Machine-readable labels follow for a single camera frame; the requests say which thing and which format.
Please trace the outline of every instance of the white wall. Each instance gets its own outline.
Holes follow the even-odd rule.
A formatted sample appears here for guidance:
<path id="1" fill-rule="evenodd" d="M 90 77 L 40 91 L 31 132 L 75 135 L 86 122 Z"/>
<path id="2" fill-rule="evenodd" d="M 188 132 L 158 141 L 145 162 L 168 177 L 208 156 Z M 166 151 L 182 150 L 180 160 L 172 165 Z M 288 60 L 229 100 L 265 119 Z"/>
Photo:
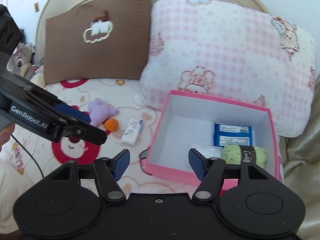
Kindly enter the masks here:
<path id="1" fill-rule="evenodd" d="M 36 25 L 40 12 L 34 11 L 34 3 L 40 10 L 47 0 L 8 0 L 8 9 L 18 26 L 25 30 L 28 42 L 35 43 Z M 320 73 L 320 0 L 260 0 L 270 11 L 308 31 L 316 41 L 316 73 Z"/>
<path id="2" fill-rule="evenodd" d="M 311 34 L 316 42 L 316 74 L 320 73 L 320 0 L 260 0 L 271 14 L 278 15 Z"/>
<path id="3" fill-rule="evenodd" d="M 7 0 L 7 8 L 18 27 L 25 30 L 27 42 L 35 44 L 36 26 L 40 12 L 35 12 L 34 4 L 39 3 L 42 10 L 47 0 Z"/>

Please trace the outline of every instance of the stuffed bunny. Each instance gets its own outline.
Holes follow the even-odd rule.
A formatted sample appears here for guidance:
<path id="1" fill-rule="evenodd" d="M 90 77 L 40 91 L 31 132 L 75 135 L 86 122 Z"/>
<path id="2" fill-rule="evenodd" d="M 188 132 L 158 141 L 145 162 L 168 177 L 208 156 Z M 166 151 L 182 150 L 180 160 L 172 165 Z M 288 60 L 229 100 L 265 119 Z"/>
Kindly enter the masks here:
<path id="1" fill-rule="evenodd" d="M 18 74 L 25 79 L 30 80 L 32 83 L 39 87 L 44 88 L 44 73 L 43 66 L 32 65 L 31 61 L 32 50 L 23 43 L 19 43 L 15 53 L 12 54 L 9 62 L 7 63 L 7 70 L 13 74 Z"/>

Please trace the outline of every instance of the brown pillow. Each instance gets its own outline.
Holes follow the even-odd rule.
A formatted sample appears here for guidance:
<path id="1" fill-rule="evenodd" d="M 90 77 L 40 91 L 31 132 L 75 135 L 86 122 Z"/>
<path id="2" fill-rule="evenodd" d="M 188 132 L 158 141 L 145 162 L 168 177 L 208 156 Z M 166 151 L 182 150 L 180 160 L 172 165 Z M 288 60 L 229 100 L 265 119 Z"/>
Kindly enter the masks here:
<path id="1" fill-rule="evenodd" d="M 47 84 L 139 79 L 148 60 L 150 0 L 93 0 L 47 19 Z"/>

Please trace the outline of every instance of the bedsheet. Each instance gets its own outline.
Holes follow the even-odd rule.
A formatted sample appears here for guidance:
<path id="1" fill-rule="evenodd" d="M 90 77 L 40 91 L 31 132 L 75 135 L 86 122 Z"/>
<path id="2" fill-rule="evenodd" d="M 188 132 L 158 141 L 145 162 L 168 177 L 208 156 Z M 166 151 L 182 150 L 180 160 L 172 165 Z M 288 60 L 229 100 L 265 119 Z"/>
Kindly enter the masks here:
<path id="1" fill-rule="evenodd" d="M 100 157 L 113 158 L 122 149 L 131 153 L 128 169 L 118 182 L 124 193 L 181 193 L 192 194 L 196 187 L 167 181 L 144 173 L 140 167 L 139 154 L 146 150 L 156 129 L 160 116 L 158 110 L 139 104 L 139 81 L 115 79 L 90 79 L 65 81 L 48 85 L 45 89 L 58 96 L 65 103 L 86 112 L 88 103 L 95 98 L 119 110 L 114 116 L 119 122 L 119 130 L 111 133 L 101 147 L 80 140 L 77 143 L 63 138 L 60 143 L 52 143 L 36 134 L 16 126 L 14 135 L 39 163 L 44 175 L 58 168 L 67 160 L 76 159 L 79 163 L 92 163 Z M 129 119 L 143 119 L 144 127 L 136 146 L 121 142 L 121 137 Z M 33 183 L 41 179 L 41 174 L 29 155 L 11 138 L 3 146 L 0 158 L 14 166 L 22 176 L 28 176 Z M 81 185 L 96 192 L 93 180 L 82 180 Z"/>

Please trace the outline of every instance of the orange ball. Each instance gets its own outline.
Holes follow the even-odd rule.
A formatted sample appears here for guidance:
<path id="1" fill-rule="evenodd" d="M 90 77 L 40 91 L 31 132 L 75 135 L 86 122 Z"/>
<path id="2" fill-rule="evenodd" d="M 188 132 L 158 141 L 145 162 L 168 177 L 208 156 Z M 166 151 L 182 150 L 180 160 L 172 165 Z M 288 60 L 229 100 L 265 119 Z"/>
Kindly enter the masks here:
<path id="1" fill-rule="evenodd" d="M 118 130 L 118 127 L 119 127 L 118 121 L 114 118 L 106 120 L 103 125 L 104 125 L 104 128 L 106 128 L 110 132 L 114 132 Z"/>

